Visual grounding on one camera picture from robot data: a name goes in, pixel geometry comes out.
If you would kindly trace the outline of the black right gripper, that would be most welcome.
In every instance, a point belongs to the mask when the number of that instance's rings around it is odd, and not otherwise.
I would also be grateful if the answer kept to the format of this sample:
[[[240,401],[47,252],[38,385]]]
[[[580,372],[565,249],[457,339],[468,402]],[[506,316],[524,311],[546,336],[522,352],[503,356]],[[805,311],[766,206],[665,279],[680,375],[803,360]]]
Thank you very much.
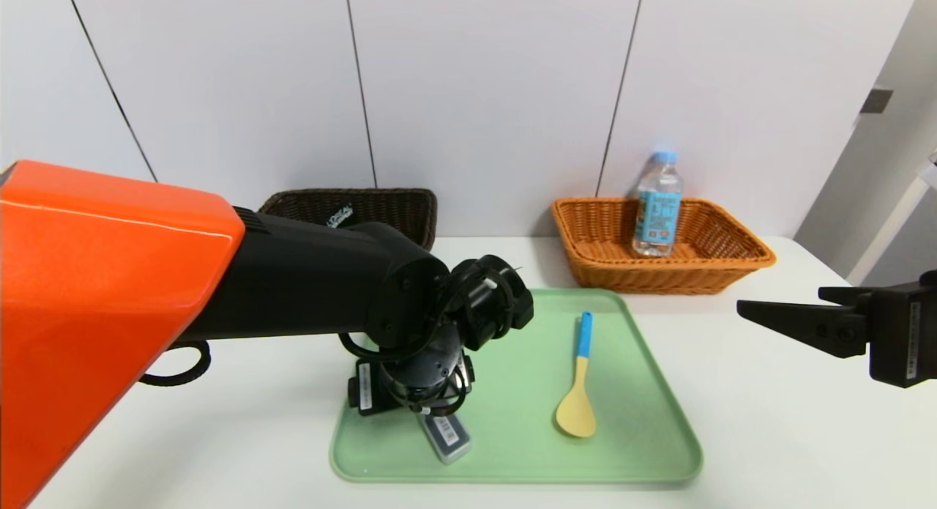
[[[877,289],[821,286],[818,298],[835,305],[738,301],[736,312],[749,322],[845,359],[866,354],[867,317],[851,306],[865,306],[870,298],[871,379],[900,388],[936,379],[935,271],[924,272],[916,282]]]

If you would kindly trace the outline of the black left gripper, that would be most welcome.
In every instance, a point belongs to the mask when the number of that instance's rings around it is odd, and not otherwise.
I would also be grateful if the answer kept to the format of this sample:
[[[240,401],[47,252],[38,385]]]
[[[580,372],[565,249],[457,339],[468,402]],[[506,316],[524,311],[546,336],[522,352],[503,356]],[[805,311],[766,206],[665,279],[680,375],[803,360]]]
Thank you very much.
[[[446,417],[458,412],[473,382],[474,368],[465,352],[460,353],[458,364],[439,384],[417,387],[393,379],[380,363],[358,360],[355,375],[348,380],[348,406],[361,416],[405,408],[416,415]]]

